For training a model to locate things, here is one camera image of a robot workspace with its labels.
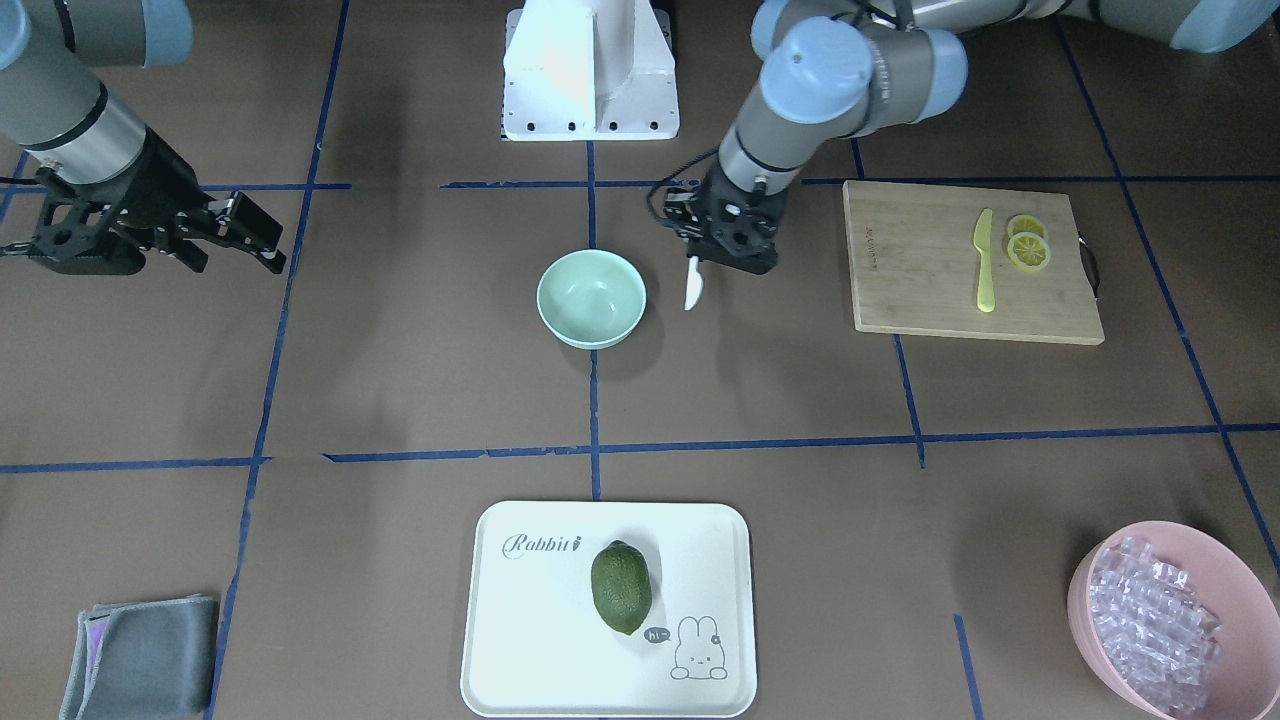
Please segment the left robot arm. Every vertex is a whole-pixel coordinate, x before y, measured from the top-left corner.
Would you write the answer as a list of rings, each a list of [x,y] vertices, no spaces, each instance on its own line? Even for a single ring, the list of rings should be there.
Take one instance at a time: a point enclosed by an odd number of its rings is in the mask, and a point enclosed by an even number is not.
[[[655,223],[692,263],[755,275],[778,261],[788,188],[832,138],[915,124],[952,108],[969,60],[961,37],[1068,15],[1193,53],[1221,53],[1257,31],[1275,1],[764,1],[751,23],[762,69],[710,167],[667,190]]]

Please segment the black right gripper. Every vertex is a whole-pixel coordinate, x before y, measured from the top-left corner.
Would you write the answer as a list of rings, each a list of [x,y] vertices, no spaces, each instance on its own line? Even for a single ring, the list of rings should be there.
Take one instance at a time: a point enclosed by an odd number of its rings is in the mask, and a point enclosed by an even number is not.
[[[26,256],[51,272],[132,275],[155,249],[201,273],[209,255],[193,238],[247,252],[273,274],[284,270],[283,225],[243,192],[211,213],[212,197],[200,190],[195,170],[152,129],[141,154],[111,179],[73,184],[50,167],[35,179],[46,196]]]

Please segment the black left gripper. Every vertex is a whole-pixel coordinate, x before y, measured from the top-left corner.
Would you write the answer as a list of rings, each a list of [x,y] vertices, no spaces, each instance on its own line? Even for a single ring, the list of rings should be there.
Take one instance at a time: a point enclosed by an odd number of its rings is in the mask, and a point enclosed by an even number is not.
[[[667,190],[662,224],[685,242],[685,255],[754,275],[778,260],[774,237],[785,215],[788,191],[767,193],[763,183],[745,190],[716,161],[695,190]]]

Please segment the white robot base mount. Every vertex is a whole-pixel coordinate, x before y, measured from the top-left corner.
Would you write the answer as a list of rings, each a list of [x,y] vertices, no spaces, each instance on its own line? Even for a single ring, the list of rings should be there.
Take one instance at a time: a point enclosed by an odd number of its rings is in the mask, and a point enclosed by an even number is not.
[[[678,135],[668,1],[526,1],[506,17],[502,136],[515,142]]]

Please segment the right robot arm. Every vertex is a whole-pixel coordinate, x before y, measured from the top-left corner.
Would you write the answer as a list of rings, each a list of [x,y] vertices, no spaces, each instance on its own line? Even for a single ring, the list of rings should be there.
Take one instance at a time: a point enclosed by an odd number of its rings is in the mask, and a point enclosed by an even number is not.
[[[195,169],[99,77],[169,67],[193,47],[183,1],[5,1],[1,128],[38,164],[31,238],[3,249],[63,275],[132,275],[148,252],[202,272],[200,241],[284,269],[282,225],[241,191],[218,201]]]

